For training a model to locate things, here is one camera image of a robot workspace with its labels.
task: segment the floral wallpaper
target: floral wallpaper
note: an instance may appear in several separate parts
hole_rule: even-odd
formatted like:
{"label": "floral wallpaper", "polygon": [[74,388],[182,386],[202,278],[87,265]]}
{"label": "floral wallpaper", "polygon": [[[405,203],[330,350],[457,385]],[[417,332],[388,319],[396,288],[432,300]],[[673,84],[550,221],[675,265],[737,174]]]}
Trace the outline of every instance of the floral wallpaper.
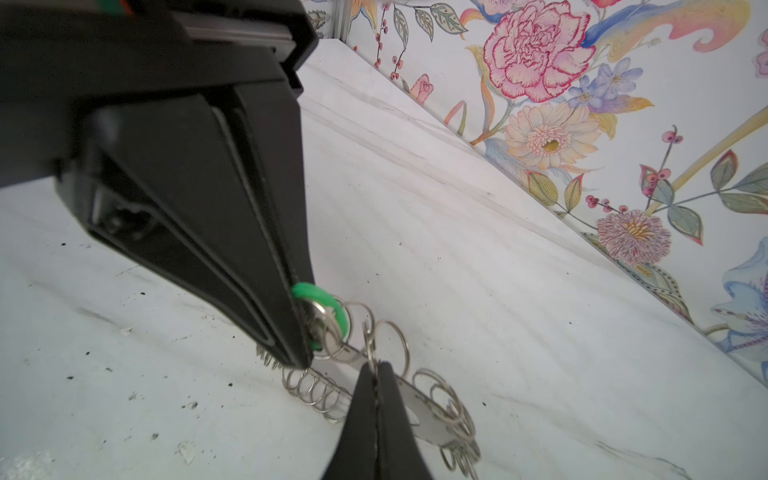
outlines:
{"label": "floral wallpaper", "polygon": [[319,38],[333,38],[333,13],[336,0],[302,0]]}
{"label": "floral wallpaper", "polygon": [[768,385],[768,2],[350,3],[349,47]]}

